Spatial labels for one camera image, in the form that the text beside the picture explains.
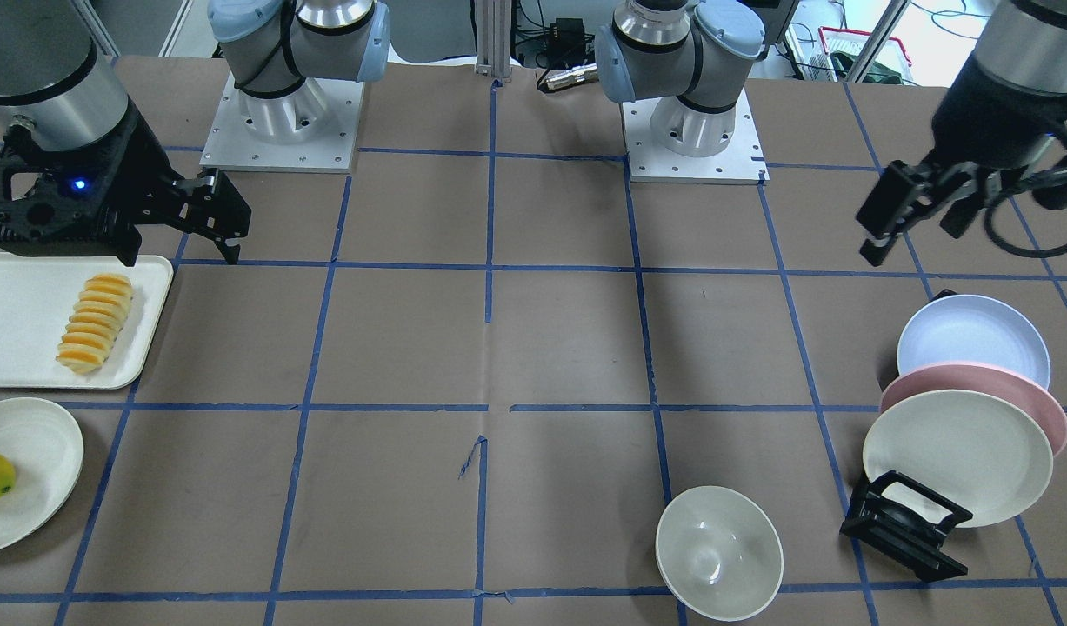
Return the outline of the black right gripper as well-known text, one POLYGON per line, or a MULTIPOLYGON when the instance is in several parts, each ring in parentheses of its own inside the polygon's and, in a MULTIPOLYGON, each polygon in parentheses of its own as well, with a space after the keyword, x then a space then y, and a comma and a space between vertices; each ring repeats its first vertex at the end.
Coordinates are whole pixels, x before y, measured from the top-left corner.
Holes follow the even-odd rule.
POLYGON ((238 264, 251 209, 222 170, 184 178, 136 105, 108 134, 74 150, 37 143, 37 123, 17 118, 0 149, 0 248, 29 257, 100 256, 131 267, 141 224, 211 239, 238 264))

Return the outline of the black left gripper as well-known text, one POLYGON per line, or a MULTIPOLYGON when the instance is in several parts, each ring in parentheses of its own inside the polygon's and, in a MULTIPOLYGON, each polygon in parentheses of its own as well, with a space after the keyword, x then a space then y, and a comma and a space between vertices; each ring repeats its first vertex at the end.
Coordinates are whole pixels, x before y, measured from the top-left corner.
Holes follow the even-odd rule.
MULTIPOLYGON (((1052 138, 1067 150, 1067 130, 1052 138)), ((856 221, 864 229, 859 255, 867 264, 880 267, 899 237, 920 219, 943 215, 940 227, 961 238, 980 219, 989 239, 1003 239, 996 229, 996 210, 1014 196, 1029 194, 1041 209, 1067 210, 1067 153, 1049 168, 1012 170, 984 167, 965 162, 936 165, 931 156, 910 165, 892 160, 859 207, 856 221)))

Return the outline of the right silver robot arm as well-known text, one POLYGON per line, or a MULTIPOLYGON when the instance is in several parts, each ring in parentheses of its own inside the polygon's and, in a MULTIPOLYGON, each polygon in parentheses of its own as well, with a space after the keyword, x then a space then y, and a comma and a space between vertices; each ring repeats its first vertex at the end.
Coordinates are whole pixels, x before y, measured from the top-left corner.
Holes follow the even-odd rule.
MULTIPOLYGON (((379 1, 211 1, 252 135, 313 135, 330 107, 319 80, 378 82, 391 50, 379 1)), ((163 224, 240 257, 251 210, 223 171, 178 174, 68 1, 0 1, 0 248, 136 264, 139 226, 163 224)))

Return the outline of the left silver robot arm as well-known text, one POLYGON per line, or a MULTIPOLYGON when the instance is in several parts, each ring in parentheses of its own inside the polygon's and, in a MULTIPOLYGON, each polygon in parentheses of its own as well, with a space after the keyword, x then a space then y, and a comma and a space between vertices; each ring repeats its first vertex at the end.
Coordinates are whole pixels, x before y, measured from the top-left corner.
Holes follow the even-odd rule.
MULTIPOLYGON (((624 1, 594 37, 594 59, 612 102, 657 100, 657 146, 701 159, 735 134, 764 46, 763 21, 737 1, 624 1)), ((1012 255, 1067 254, 1067 243, 1021 247, 996 230, 996 210, 1017 194, 1067 209, 1067 1, 999 3, 930 126, 930 153, 917 165, 888 163, 857 211, 867 263, 883 264, 902 234, 936 215, 955 238, 982 218, 1012 255)))

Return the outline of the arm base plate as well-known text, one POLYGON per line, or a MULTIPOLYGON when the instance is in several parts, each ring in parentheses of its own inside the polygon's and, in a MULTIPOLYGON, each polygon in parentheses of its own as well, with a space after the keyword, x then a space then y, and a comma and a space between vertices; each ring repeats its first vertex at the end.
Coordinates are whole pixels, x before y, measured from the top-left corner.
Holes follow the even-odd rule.
POLYGON ((770 181, 745 90, 719 114, 675 97, 621 103, 630 178, 636 183, 760 184, 770 181))
POLYGON ((246 173, 350 174, 365 84, 307 79, 293 94, 260 99, 224 84, 200 166, 246 173))

